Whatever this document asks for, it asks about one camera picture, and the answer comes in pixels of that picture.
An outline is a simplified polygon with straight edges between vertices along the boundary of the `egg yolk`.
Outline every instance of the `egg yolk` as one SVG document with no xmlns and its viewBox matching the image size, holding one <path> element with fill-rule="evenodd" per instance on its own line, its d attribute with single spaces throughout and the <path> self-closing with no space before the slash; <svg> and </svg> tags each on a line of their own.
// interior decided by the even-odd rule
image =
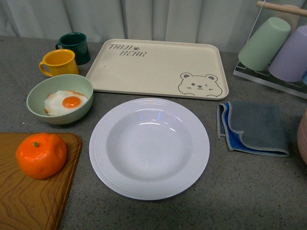
<svg viewBox="0 0 307 230">
<path fill-rule="evenodd" d="M 76 96 L 67 97 L 62 101 L 65 108 L 75 108 L 81 104 L 81 99 Z"/>
</svg>

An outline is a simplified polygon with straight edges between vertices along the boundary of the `bowl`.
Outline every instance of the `bowl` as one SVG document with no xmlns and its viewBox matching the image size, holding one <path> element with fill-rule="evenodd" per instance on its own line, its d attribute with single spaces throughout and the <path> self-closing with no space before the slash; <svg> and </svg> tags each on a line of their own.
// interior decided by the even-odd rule
<svg viewBox="0 0 307 230">
<path fill-rule="evenodd" d="M 82 93 L 88 100 L 70 113 L 58 116 L 48 115 L 44 110 L 45 99 L 50 93 L 55 93 L 59 90 L 72 90 Z M 77 74 L 63 74 L 48 78 L 36 85 L 30 91 L 26 102 L 28 109 L 38 118 L 51 124 L 63 125 L 83 117 L 91 108 L 93 97 L 93 85 L 87 78 Z"/>
<path fill-rule="evenodd" d="M 307 111 L 304 112 L 298 126 L 297 146 L 303 160 L 307 164 Z"/>
</svg>

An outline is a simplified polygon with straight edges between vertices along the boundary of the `yellow mug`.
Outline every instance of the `yellow mug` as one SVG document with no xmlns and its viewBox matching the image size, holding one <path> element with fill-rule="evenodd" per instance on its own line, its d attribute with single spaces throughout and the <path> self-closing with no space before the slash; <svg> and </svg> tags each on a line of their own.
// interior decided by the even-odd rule
<svg viewBox="0 0 307 230">
<path fill-rule="evenodd" d="M 50 72 L 46 71 L 43 65 L 46 65 Z M 75 53 L 69 49 L 58 49 L 47 53 L 39 63 L 39 69 L 49 77 L 68 73 L 79 74 Z"/>
</svg>

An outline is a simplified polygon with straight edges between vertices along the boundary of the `pink object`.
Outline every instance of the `pink object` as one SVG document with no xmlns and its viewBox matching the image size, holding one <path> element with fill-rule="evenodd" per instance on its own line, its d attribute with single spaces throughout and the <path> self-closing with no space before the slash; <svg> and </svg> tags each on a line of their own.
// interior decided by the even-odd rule
<svg viewBox="0 0 307 230">
<path fill-rule="evenodd" d="M 303 160 L 307 164 L 307 112 L 306 111 L 304 112 L 304 115 L 298 126 L 297 146 Z"/>
</svg>

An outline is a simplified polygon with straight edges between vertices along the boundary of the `curtain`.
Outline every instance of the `curtain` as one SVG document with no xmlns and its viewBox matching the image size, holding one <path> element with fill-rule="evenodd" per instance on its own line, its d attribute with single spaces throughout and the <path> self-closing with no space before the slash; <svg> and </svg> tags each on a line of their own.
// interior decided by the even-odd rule
<svg viewBox="0 0 307 230">
<path fill-rule="evenodd" d="M 306 8 L 304 0 L 270 0 Z M 239 52 L 257 0 L 0 0 L 0 35 L 59 39 L 82 32 L 90 42 L 112 38 L 201 43 Z M 262 9 L 257 25 L 271 17 Z M 300 24 L 306 24 L 305 18 Z"/>
</svg>

